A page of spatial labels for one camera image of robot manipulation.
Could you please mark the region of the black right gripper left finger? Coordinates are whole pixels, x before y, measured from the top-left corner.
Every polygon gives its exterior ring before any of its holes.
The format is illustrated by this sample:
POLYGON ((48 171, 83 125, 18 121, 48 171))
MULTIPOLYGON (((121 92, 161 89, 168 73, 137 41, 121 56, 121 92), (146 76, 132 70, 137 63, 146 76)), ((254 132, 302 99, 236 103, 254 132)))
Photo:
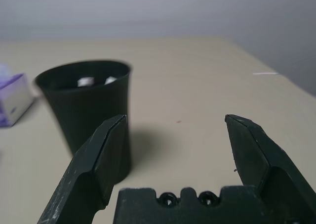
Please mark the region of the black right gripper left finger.
POLYGON ((39 224, 90 224, 109 203, 120 160, 127 116, 104 121, 75 153, 38 220, 39 224))

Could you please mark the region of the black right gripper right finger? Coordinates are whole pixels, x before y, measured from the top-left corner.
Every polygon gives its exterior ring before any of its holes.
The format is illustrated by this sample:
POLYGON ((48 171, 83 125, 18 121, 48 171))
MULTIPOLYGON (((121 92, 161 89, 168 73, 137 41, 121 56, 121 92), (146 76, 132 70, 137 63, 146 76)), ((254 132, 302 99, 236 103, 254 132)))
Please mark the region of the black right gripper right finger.
POLYGON ((316 193, 286 152, 250 119, 226 115, 234 162, 244 185, 257 188, 272 224, 314 224, 316 193))

